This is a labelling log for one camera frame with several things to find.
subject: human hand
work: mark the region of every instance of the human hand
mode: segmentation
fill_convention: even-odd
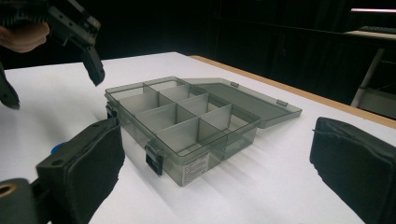
[[[12,29],[0,26],[0,46],[18,53],[28,52],[44,44],[49,33],[50,28],[45,22]]]

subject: wooden table edge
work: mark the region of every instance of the wooden table edge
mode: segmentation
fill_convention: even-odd
[[[364,111],[364,110],[358,109],[358,108],[350,106],[350,105],[344,105],[344,104],[341,104],[339,102],[336,102],[336,101],[333,101],[333,100],[330,100],[330,99],[315,95],[313,93],[310,93],[310,92],[307,92],[307,91],[302,91],[302,90],[299,90],[297,88],[282,84],[280,82],[273,81],[273,80],[268,79],[266,77],[260,77],[260,76],[254,75],[252,73],[246,72],[244,70],[231,67],[230,65],[223,64],[223,63],[218,63],[218,62],[212,61],[210,59],[207,59],[207,58],[204,58],[204,57],[201,57],[201,56],[198,56],[198,55],[191,55],[190,57],[195,59],[195,60],[198,60],[200,62],[208,63],[208,64],[214,65],[216,67],[222,68],[224,70],[236,73],[238,75],[241,75],[241,76],[244,76],[244,77],[248,77],[248,78],[251,78],[251,79],[266,83],[268,85],[280,88],[281,90],[289,91],[291,93],[303,96],[304,98],[313,100],[315,102],[331,106],[333,108],[342,110],[344,112],[347,112],[349,114],[358,116],[360,118],[368,119],[370,121],[382,124],[384,126],[387,126],[387,127],[393,128],[393,129],[396,129],[396,120],[388,119],[388,118],[379,116],[377,114],[373,114],[373,113],[370,113],[368,111]]]

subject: label sticker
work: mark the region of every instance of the label sticker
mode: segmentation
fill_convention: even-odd
[[[183,176],[181,180],[181,185],[185,186],[190,183],[196,177],[202,175],[207,171],[209,167],[209,153],[205,154],[203,157],[198,158],[190,164],[183,166]]]

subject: plastic organizer box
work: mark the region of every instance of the plastic organizer box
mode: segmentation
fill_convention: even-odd
[[[180,186],[253,143],[257,128],[302,109],[222,78],[164,77],[106,90],[107,113]]]

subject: box latch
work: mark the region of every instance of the box latch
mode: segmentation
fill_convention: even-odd
[[[146,163],[157,174],[163,174],[163,156],[158,155],[157,150],[150,144],[145,146],[146,150]]]
[[[111,105],[106,105],[106,111],[108,119],[117,117],[117,111],[115,111]]]

